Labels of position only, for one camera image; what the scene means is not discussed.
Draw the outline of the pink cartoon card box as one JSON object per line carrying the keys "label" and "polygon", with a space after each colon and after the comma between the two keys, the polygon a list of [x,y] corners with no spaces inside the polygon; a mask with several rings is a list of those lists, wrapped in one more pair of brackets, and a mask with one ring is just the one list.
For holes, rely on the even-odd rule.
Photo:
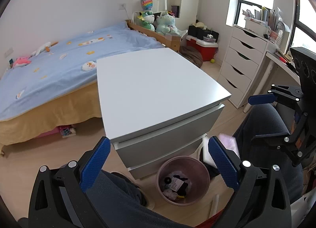
{"label": "pink cartoon card box", "polygon": [[235,137],[220,133],[218,135],[218,139],[221,141],[221,143],[225,146],[227,150],[232,150],[238,157],[240,157]]}

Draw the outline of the black bag on cooler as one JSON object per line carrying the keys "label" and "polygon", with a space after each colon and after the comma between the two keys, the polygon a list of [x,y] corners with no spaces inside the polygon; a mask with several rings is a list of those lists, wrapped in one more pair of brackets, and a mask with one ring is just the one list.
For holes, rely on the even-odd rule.
{"label": "black bag on cooler", "polygon": [[210,29],[202,29],[193,25],[189,26],[188,35],[203,40],[204,37],[212,35],[215,41],[218,41],[219,33]]}

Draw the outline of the white bedside drawer cabinet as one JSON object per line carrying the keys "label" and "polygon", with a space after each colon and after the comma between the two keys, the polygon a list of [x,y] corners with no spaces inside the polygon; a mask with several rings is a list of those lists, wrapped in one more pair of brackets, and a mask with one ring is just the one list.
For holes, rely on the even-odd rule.
{"label": "white bedside drawer cabinet", "polygon": [[105,134],[135,179],[193,154],[230,97],[169,48],[101,58],[97,82]]}

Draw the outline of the mint bear plush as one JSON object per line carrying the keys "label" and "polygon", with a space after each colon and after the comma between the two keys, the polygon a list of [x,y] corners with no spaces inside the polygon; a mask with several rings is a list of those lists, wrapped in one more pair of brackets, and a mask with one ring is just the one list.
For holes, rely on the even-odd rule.
{"label": "mint bear plush", "polygon": [[166,34],[179,35],[178,28],[175,26],[175,17],[168,14],[167,11],[162,12],[156,19],[156,32],[165,36]]}

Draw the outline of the brown bean bag cushion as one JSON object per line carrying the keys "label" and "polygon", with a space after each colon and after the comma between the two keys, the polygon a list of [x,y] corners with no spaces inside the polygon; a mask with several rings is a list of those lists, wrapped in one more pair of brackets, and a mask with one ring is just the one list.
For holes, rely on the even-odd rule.
{"label": "brown bean bag cushion", "polygon": [[198,68],[202,67],[203,58],[201,53],[196,48],[191,46],[180,46],[179,54]]}

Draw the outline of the green dragon plush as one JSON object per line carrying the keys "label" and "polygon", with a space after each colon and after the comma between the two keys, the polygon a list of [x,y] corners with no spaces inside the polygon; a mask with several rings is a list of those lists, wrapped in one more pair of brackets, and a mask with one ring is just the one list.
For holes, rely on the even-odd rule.
{"label": "green dragon plush", "polygon": [[145,29],[155,32],[153,23],[155,22],[155,16],[151,10],[142,11],[138,15],[139,25]]}

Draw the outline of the pink trash bin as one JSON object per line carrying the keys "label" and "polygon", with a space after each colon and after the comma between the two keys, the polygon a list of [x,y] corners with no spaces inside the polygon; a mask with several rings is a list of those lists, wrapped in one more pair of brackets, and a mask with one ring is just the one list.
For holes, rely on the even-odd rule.
{"label": "pink trash bin", "polygon": [[177,156],[166,161],[156,174],[156,188],[168,203],[185,207],[202,199],[211,179],[206,167],[196,158]]}

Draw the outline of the pink plush toy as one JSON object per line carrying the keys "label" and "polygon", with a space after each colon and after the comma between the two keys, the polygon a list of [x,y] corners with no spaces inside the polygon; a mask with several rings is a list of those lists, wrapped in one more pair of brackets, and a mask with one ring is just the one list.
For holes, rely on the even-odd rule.
{"label": "pink plush toy", "polygon": [[18,57],[13,65],[12,65],[12,68],[15,69],[17,67],[23,67],[23,66],[26,66],[28,64],[31,63],[31,60],[30,60],[30,57],[29,56],[24,56],[24,57]]}

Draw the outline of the bed with blue blanket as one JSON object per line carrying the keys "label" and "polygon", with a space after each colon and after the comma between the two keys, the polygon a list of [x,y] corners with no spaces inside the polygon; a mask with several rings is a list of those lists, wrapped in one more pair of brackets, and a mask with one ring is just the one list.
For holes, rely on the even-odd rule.
{"label": "bed with blue blanket", "polygon": [[101,117],[98,59],[165,47],[179,51],[180,43],[178,35],[163,36],[125,21],[61,41],[7,70],[1,77],[1,146]]}

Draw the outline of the red cooler box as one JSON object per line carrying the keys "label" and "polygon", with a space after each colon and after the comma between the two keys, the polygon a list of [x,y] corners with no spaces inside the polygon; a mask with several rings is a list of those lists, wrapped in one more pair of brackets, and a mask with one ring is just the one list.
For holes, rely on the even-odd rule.
{"label": "red cooler box", "polygon": [[216,42],[206,42],[190,35],[186,37],[186,45],[197,49],[201,53],[204,62],[212,62],[218,52]]}

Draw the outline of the white drawer unit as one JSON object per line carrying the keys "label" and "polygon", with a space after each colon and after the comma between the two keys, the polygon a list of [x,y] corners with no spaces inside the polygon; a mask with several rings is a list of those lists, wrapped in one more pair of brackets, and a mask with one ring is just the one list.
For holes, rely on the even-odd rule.
{"label": "white drawer unit", "polygon": [[233,27],[226,55],[221,65],[218,83],[230,94],[229,101],[242,107],[255,81],[267,51],[266,39],[252,31]]}

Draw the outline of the white goose plush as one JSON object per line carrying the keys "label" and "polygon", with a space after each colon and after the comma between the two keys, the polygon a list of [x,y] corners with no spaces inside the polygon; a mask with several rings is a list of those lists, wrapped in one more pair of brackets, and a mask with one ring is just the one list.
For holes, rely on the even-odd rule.
{"label": "white goose plush", "polygon": [[49,52],[50,51],[50,48],[54,45],[58,44],[58,41],[57,42],[47,42],[45,44],[43,44],[42,46],[38,47],[38,49],[36,49],[35,51],[33,51],[31,53],[31,57],[33,56],[38,56],[40,53],[42,53],[43,51],[46,51],[46,52]]}

